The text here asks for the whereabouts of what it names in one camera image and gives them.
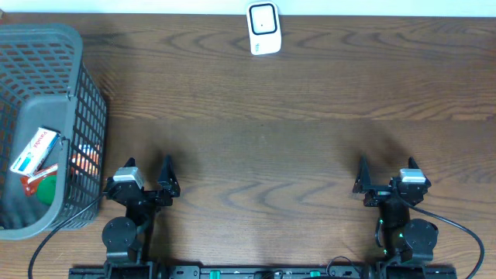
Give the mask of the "orange white snack packet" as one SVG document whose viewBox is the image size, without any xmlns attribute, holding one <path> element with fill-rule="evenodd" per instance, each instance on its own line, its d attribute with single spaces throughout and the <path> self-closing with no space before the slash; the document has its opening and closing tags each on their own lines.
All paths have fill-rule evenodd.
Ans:
<svg viewBox="0 0 496 279">
<path fill-rule="evenodd" d="M 83 144 L 78 146 L 79 150 L 72 155 L 71 162 L 76 165 L 76 169 L 72 168 L 73 174 L 80 174 L 79 170 L 85 171 L 87 174 L 96 176 L 99 173 L 99 157 L 100 146 L 95 147 Z"/>
</svg>

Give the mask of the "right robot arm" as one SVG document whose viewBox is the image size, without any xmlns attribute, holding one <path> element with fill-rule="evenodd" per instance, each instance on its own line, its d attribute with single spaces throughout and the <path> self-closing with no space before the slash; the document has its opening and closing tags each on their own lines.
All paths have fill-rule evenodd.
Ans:
<svg viewBox="0 0 496 279">
<path fill-rule="evenodd" d="M 364 206 L 379 208 L 375 241 L 385 253 L 383 260 L 364 268 L 362 278 L 428 277 L 426 264 L 433 260 L 439 230 L 424 219 L 413 219 L 410 209 L 423 201 L 430 186 L 413 158 L 387 184 L 373 183 L 366 158 L 360 158 L 353 192 L 364 195 Z"/>
</svg>

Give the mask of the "white Panadol medicine box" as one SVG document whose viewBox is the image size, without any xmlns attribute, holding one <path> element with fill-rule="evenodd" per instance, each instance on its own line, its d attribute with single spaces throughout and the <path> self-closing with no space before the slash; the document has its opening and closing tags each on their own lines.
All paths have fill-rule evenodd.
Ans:
<svg viewBox="0 0 496 279">
<path fill-rule="evenodd" d="M 9 170 L 16 174 L 32 176 L 41 167 L 59 138 L 60 134 L 58 132 L 38 128 Z"/>
</svg>

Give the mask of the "orange snack bar wrapper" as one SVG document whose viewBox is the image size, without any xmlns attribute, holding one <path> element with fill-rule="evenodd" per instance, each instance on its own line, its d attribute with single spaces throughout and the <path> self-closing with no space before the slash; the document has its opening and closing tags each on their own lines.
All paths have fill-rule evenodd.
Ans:
<svg viewBox="0 0 496 279">
<path fill-rule="evenodd" d="M 54 164 L 50 167 L 38 170 L 31 176 L 21 176 L 20 181 L 22 189 L 26 196 L 32 196 L 37 192 L 39 183 L 47 176 L 57 176 L 58 165 Z"/>
</svg>

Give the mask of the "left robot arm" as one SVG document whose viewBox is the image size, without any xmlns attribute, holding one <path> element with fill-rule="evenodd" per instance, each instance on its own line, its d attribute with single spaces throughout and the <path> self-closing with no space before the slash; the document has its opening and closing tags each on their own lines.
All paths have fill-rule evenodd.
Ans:
<svg viewBox="0 0 496 279">
<path fill-rule="evenodd" d="M 126 208 L 124 216 L 111 219 L 102 230 L 106 247 L 105 278 L 168 278 L 169 271 L 148 256 L 156 214 L 171 206 L 181 189 L 171 157 L 164 158 L 158 189 L 146 190 L 134 158 L 129 158 L 107 179 L 104 196 Z"/>
</svg>

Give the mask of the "green lid white jar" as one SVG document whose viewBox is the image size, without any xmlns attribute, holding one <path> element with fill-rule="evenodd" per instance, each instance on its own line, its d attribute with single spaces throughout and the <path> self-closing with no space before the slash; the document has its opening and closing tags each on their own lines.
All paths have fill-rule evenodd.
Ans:
<svg viewBox="0 0 496 279">
<path fill-rule="evenodd" d="M 38 185 L 36 197 L 45 205 L 52 205 L 57 186 L 55 175 L 45 177 Z"/>
</svg>

